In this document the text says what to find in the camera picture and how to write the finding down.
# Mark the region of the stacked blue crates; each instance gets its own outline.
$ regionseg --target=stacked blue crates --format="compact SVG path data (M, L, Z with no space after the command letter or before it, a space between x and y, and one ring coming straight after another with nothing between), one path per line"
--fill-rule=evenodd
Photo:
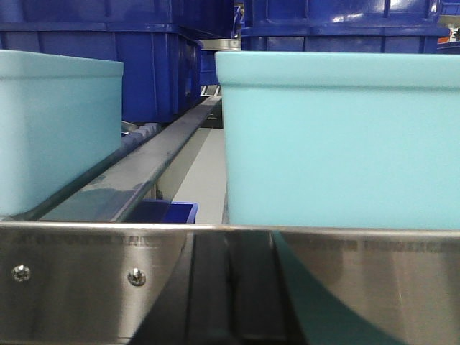
M435 53L439 0L245 0L243 50Z
M200 99L201 46L229 0L2 0L0 49L124 62L123 120L174 121Z
M460 16L460 1L459 0L442 0L441 14L445 16Z

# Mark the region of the plastic bin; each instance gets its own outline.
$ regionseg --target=plastic bin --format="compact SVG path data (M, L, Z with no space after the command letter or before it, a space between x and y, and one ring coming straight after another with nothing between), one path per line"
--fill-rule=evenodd
M460 41L438 45L438 54L460 54Z
M245 0L245 27L279 25L324 25L329 23L363 26L436 24L439 0Z
M232 224L460 228L460 57L216 62Z
M230 37L232 0L2 0L3 22L177 24L193 38Z
M121 144L123 64L0 51L0 215L24 213Z
M201 85L217 85L216 72L216 51L215 50L202 50L201 51Z
M124 62L128 122L172 122L200 99L201 46L175 25L0 24L0 48Z
M441 27L264 27L242 30L243 50L435 53Z
M197 212L197 203L170 203L163 200L144 199L125 222L193 224Z
M446 16L460 15L460 2L458 0L443 0L441 2L441 13Z

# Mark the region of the gray floor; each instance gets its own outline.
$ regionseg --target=gray floor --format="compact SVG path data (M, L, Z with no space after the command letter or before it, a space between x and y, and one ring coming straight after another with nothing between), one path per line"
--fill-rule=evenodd
M211 129L174 201L198 203L196 223L222 224L225 192L224 130Z

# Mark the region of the metal rail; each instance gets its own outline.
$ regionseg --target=metal rail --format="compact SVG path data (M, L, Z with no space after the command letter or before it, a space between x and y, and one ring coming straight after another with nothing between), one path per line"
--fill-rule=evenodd
M123 221L220 100L220 96L209 96L41 220Z
M236 231L272 233L312 344L460 339L460 231L5 221L0 310L9 317L0 318L0 341L128 342L183 255L187 236ZM18 279L27 276L20 264L32 274L25 284L12 272L16 267ZM145 271L148 289L132 287L127 275L134 268Z

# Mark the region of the blue crate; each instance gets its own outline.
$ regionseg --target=blue crate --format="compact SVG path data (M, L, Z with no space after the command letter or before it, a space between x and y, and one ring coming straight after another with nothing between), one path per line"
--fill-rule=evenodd
M446 16L458 16L460 15L460 2L459 0L443 0L441 2L441 14Z
M200 99L201 46L175 25L3 23L0 49L124 62L128 122L172 122Z
M293 52L435 53L437 27L253 27L242 30L243 50Z
M437 53L438 54L460 54L460 41L439 44Z
M245 27L436 24L439 0L245 0Z
M233 0L1 0L2 22L177 24L191 37L230 37Z
M201 85L217 85L216 72L216 51L215 50L202 50L201 51Z
M163 200L144 199L129 214L125 222L193 224L197 212L197 203L170 203Z

